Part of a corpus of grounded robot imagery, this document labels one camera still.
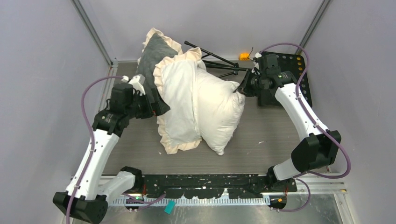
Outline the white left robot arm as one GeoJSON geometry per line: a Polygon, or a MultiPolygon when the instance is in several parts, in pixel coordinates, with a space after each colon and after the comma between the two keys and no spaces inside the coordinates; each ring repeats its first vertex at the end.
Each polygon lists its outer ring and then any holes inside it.
{"type": "Polygon", "coordinates": [[[156,88],[143,84],[119,83],[111,91],[106,106],[88,124],[90,141],[83,159],[64,192],[57,192],[53,203],[72,219],[99,224],[108,205],[126,191],[138,193],[144,186],[142,171],[125,166],[110,181],[100,186],[107,160],[131,119],[163,115],[170,107],[156,88]]]}

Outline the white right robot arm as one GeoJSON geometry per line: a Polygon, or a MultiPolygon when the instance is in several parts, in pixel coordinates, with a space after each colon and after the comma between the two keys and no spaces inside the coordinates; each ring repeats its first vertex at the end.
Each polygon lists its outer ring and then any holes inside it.
{"type": "Polygon", "coordinates": [[[290,71],[282,71],[276,54],[254,57],[254,68],[247,71],[237,92],[258,97],[268,92],[286,110],[293,122],[300,143],[286,161],[268,169],[265,184],[271,191],[279,191],[285,181],[313,169],[332,165],[341,141],[338,131],[320,125],[320,119],[300,92],[297,79],[290,71]]]}

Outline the white pillow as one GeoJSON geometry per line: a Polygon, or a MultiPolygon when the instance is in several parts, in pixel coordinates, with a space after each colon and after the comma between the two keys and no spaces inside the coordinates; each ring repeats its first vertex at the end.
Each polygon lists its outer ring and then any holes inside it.
{"type": "Polygon", "coordinates": [[[238,82],[222,80],[201,68],[197,85],[200,135],[221,156],[240,122],[246,97],[237,92],[238,82]]]}

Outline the grey cream ruffled pillowcase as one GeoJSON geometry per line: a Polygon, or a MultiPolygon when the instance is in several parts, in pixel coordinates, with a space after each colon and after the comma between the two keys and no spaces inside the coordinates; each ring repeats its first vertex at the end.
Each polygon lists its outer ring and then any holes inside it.
{"type": "Polygon", "coordinates": [[[146,34],[137,75],[145,77],[170,110],[157,116],[160,143],[167,154],[196,148],[198,127],[198,69],[204,68],[199,47],[183,52],[180,43],[152,28],[146,34]]]}

